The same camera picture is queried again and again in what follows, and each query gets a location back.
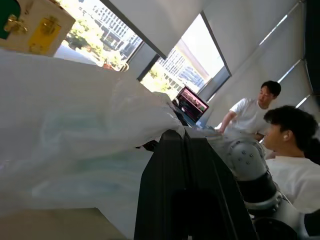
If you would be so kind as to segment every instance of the white t-shirt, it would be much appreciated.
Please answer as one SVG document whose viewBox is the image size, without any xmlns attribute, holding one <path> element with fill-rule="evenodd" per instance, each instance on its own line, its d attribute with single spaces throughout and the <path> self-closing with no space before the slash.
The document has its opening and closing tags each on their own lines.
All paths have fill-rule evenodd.
<svg viewBox="0 0 320 240">
<path fill-rule="evenodd" d="M 276 156 L 266 161 L 272 179 L 302 213 L 320 209 L 320 165 L 307 158 Z"/>
<path fill-rule="evenodd" d="M 268 123 L 264 116 L 268 109 L 262 109 L 257 100 L 243 98 L 230 111 L 236 113 L 236 117 L 225 128 L 226 132 L 236 130 L 246 134 L 266 135 Z"/>
</svg>

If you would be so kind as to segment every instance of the green object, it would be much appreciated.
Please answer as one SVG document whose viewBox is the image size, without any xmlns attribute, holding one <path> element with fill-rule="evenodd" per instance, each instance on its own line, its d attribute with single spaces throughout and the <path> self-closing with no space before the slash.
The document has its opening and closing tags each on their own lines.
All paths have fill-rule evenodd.
<svg viewBox="0 0 320 240">
<path fill-rule="evenodd" d="M 0 39 L 7 39 L 10 32 L 6 32 L 4 27 L 8 18 L 13 14 L 18 19 L 21 14 L 21 8 L 16 0 L 1 0 L 0 4 Z"/>
</svg>

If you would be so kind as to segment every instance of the sky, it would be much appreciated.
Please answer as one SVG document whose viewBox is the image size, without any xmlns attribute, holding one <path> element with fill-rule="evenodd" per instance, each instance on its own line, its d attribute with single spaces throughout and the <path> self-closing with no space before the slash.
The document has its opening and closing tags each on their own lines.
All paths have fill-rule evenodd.
<svg viewBox="0 0 320 240">
<path fill-rule="evenodd" d="M 210 76 L 213 77 L 224 65 L 200 14 L 181 39 Z"/>
</svg>

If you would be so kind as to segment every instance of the glass window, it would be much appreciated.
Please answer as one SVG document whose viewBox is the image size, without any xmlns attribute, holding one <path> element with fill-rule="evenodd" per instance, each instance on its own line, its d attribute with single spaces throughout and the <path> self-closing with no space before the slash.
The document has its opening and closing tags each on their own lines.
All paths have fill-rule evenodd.
<svg viewBox="0 0 320 240">
<path fill-rule="evenodd" d="M 86 59 L 86 63 L 92 62 L 101 67 L 120 70 L 139 47 L 132 44 L 130 39 L 137 38 L 140 40 L 139 43 L 142 43 L 132 30 L 123 33 L 123 28 L 128 26 L 100 0 L 57 1 L 76 20 L 57 51 L 60 52 L 61 58 L 72 55 L 74 59 L 75 56 L 79 56 L 80 62 L 81 59 Z M 121 36 L 115 32 L 117 29 L 119 32 L 119 25 L 123 26 Z"/>
<path fill-rule="evenodd" d="M 151 92 L 167 93 L 173 100 L 179 93 L 178 86 L 187 86 L 197 94 L 223 66 L 224 62 L 199 14 L 167 59 L 159 58 L 140 80 Z M 164 75 L 173 81 L 170 83 Z"/>
</svg>

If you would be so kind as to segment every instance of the man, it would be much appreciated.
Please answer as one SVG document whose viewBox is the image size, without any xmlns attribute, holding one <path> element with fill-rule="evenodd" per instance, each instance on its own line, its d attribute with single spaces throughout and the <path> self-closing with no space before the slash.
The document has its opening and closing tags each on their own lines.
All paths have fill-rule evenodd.
<svg viewBox="0 0 320 240">
<path fill-rule="evenodd" d="M 266 161 L 273 181 L 299 211 L 320 209 L 320 165 L 305 158 L 304 153 L 318 128 L 316 120 L 293 106 L 270 110 L 264 119 L 271 124 L 264 146 L 276 152 Z"/>
<path fill-rule="evenodd" d="M 281 92 L 281 85 L 276 81 L 266 81 L 262 84 L 258 100 L 243 98 L 235 104 L 223 118 L 220 133 L 238 131 L 252 135 L 260 141 L 268 128 L 264 115 L 270 103 Z"/>
</svg>

